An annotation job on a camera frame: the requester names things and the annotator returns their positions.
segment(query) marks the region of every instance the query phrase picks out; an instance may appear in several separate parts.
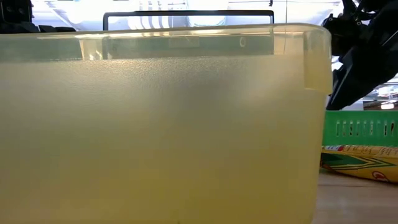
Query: black machine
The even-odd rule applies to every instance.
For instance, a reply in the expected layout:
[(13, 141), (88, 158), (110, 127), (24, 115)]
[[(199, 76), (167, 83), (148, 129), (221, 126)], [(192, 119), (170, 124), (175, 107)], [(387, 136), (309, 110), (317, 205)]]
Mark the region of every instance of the black machine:
[[(332, 55), (343, 64), (333, 71), (328, 110), (353, 104), (398, 72), (398, 0), (342, 2), (343, 13), (336, 17), (331, 14), (322, 24), (332, 34)], [(75, 31), (69, 27), (35, 26), (32, 6), (30, 0), (0, 0), (0, 34)]]

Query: metal frame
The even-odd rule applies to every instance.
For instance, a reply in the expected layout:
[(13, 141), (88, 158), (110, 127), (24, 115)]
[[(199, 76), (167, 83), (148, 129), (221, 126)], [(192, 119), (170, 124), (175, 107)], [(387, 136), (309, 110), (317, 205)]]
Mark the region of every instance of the metal frame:
[(103, 30), (109, 30), (110, 17), (132, 16), (269, 16), (271, 23), (275, 23), (272, 10), (219, 10), (219, 11), (136, 11), (136, 12), (107, 12), (103, 17)]

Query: black object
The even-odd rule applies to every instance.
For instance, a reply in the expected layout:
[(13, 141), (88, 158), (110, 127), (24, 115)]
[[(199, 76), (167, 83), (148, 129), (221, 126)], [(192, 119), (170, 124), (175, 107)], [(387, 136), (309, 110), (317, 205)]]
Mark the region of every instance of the black object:
[(110, 17), (131, 16), (269, 16), (271, 23), (275, 23), (274, 11), (272, 10), (219, 10), (219, 11), (135, 11), (135, 12), (107, 12), (103, 18), (103, 30), (109, 30)]
[(35, 26), (30, 0), (0, 0), (0, 34), (73, 32), (70, 27)]
[(343, 13), (322, 24), (331, 32), (332, 54), (343, 64), (333, 71), (328, 110), (353, 104), (398, 72), (398, 0), (358, 2), (343, 0)]

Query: wooden surface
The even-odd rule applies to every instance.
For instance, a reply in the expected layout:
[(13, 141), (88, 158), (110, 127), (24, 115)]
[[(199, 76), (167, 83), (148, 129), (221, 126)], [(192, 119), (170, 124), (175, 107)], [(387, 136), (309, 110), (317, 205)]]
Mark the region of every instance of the wooden surface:
[(313, 224), (357, 223), (398, 223), (398, 185), (321, 170)]

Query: green basket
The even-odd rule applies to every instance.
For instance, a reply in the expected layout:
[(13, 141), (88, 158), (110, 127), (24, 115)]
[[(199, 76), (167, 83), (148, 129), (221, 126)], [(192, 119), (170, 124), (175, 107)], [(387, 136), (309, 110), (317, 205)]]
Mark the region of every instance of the green basket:
[(323, 145), (398, 146), (398, 111), (327, 111)]

